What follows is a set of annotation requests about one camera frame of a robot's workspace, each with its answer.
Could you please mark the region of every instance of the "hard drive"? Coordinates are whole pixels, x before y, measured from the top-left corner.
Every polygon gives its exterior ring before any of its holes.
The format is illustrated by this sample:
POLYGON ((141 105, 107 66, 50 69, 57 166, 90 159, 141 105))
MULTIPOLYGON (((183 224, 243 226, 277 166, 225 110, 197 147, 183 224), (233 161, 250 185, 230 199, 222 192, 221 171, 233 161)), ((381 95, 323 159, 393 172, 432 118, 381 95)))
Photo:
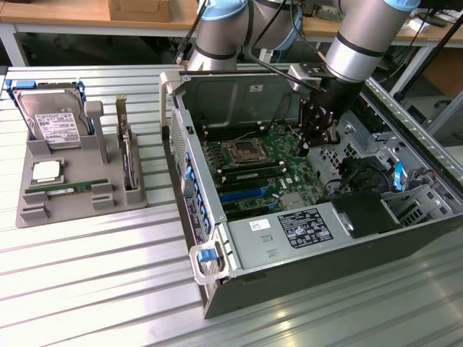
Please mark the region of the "hard drive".
POLYGON ((7 81, 7 92, 20 110, 30 140, 45 140, 51 149, 80 147, 80 137, 93 134, 84 112, 84 85, 7 81))

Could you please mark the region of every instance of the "metal handle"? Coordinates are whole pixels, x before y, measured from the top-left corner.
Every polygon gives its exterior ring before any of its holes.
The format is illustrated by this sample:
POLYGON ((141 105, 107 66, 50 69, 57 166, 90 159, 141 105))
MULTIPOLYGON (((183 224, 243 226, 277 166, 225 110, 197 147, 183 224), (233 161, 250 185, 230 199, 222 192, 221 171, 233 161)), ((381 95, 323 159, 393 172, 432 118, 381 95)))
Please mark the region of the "metal handle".
POLYGON ((222 270, 222 271, 220 271, 218 273, 211 273, 209 275, 204 275, 201 272, 200 265, 199 265, 199 262, 197 260, 197 254, 202 249, 212 249, 212 248, 214 248, 216 250, 216 253, 218 254, 215 242, 210 242, 210 241, 206 242, 205 244, 200 244, 198 246, 193 246, 190 249, 189 256, 190 256, 191 265, 192 265, 192 268, 193 268, 193 276, 195 277, 196 283, 201 285, 201 286, 204 286, 205 284, 214 283, 219 278, 224 278, 224 277, 227 277, 229 275, 229 271, 227 269, 222 270))

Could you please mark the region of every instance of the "cardboard box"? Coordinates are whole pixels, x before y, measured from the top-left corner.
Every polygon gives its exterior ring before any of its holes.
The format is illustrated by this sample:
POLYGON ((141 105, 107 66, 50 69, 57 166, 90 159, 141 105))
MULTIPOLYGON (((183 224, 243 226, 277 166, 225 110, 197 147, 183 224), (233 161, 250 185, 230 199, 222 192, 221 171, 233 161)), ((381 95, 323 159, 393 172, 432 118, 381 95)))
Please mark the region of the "cardboard box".
POLYGON ((109 0, 112 20, 170 22, 170 0, 109 0))

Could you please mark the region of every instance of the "laboratory workbench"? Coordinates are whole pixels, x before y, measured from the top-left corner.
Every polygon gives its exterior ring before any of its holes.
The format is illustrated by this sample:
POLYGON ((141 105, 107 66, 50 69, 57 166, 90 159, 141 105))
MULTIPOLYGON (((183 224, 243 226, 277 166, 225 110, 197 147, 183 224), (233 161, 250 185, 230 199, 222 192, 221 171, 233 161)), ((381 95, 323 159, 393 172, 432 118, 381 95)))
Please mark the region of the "laboratory workbench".
POLYGON ((105 133, 116 131, 114 102, 117 94, 126 94, 149 206, 16 229, 26 127, 3 89, 2 346, 431 347, 463 341, 462 231, 398 262, 204 320, 158 123, 158 76, 173 68, 13 67, 7 72, 13 80, 80 78, 88 100, 104 104, 105 133))

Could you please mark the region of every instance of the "circuit board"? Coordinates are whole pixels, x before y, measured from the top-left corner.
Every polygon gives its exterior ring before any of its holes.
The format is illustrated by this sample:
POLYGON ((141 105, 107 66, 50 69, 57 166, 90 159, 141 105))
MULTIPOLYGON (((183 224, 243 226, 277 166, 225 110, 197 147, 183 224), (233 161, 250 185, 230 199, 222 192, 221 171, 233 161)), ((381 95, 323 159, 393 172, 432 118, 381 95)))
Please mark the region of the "circuit board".
POLYGON ((256 138, 203 143, 205 158, 229 220, 290 210, 291 205, 285 204, 284 197, 293 197, 291 193, 299 193, 301 198, 301 202, 292 205, 294 208, 300 208, 301 204, 314 205, 323 195, 323 185, 307 158, 294 156, 298 142, 298 137, 287 125, 274 124, 264 135, 256 138), (250 163, 252 159, 259 165, 250 163), (275 174, 274 168, 278 169, 278 164, 280 169, 275 174), (225 170, 243 172, 241 177, 246 179, 227 184, 225 170), (263 170, 270 176, 258 177, 257 172, 263 170), (258 192, 260 189, 262 193, 246 197, 252 189, 258 192))

